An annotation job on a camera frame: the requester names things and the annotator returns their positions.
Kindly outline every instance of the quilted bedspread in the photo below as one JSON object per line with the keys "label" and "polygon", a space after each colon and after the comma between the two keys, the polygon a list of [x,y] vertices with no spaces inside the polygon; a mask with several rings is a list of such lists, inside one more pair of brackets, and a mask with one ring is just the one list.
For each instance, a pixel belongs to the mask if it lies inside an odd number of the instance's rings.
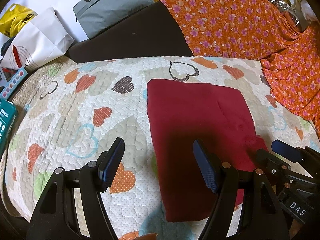
{"label": "quilted bedspread", "polygon": [[[256,133],[270,150],[275,139],[320,149],[310,123],[271,97],[259,61],[151,57],[76,64],[60,57],[37,70],[13,99],[19,116],[0,162],[1,195],[10,214],[30,220],[57,167],[80,168],[122,137],[124,157],[112,186],[102,194],[117,236],[125,240],[156,232],[158,239],[197,239],[205,220],[165,220],[147,117],[147,83],[154,78],[239,89]],[[305,174],[299,164],[292,167]],[[75,197],[81,232],[88,236],[78,190]],[[240,210],[235,207],[229,234],[236,231]]]}

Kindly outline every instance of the gray laptop bag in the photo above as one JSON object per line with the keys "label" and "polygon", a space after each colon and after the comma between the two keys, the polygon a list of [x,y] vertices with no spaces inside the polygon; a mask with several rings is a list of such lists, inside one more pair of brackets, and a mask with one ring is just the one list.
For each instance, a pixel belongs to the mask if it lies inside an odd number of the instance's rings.
{"label": "gray laptop bag", "polygon": [[81,0],[73,11],[91,39],[125,17],[154,3],[153,0]]}

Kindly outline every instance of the blue gripper pad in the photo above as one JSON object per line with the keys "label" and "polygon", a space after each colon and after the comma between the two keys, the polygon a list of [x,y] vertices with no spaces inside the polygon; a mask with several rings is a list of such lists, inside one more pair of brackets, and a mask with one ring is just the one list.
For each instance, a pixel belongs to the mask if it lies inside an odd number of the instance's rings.
{"label": "blue gripper pad", "polygon": [[217,173],[210,165],[205,149],[203,149],[198,140],[193,142],[193,155],[196,158],[206,186],[210,188],[213,193],[217,193],[219,189]]}
{"label": "blue gripper pad", "polygon": [[98,176],[102,181],[102,187],[106,190],[111,187],[124,154],[124,140],[117,138],[98,167]]}
{"label": "blue gripper pad", "polygon": [[297,148],[292,147],[289,144],[286,144],[282,141],[275,140],[271,144],[271,149],[281,155],[282,157],[286,158],[287,160],[296,163],[296,162],[301,162],[302,160],[302,155],[300,150]]}

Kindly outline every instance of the white paper bag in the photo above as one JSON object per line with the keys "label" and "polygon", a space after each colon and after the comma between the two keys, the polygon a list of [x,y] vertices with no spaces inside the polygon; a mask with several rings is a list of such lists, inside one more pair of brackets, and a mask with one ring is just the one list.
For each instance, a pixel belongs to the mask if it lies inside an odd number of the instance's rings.
{"label": "white paper bag", "polygon": [[17,34],[0,67],[24,67],[31,72],[64,55],[73,41],[56,17],[53,7],[47,8],[30,20]]}

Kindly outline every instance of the silver bolt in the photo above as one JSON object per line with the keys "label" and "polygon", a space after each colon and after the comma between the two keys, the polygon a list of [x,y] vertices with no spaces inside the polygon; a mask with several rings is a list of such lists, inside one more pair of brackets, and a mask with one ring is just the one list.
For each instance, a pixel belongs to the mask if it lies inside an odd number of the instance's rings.
{"label": "silver bolt", "polygon": [[262,170],[262,169],[256,169],[256,173],[257,173],[258,175],[262,175],[262,174],[263,174],[263,170]]}
{"label": "silver bolt", "polygon": [[230,163],[224,162],[222,163],[222,167],[229,169],[231,167]]}
{"label": "silver bolt", "polygon": [[90,161],[89,163],[88,163],[88,166],[90,167],[90,168],[93,168],[93,167],[95,167],[97,165],[97,163],[95,162],[95,161]]}
{"label": "silver bolt", "polygon": [[63,171],[63,169],[61,167],[56,168],[56,170],[54,171],[56,174],[60,174]]}

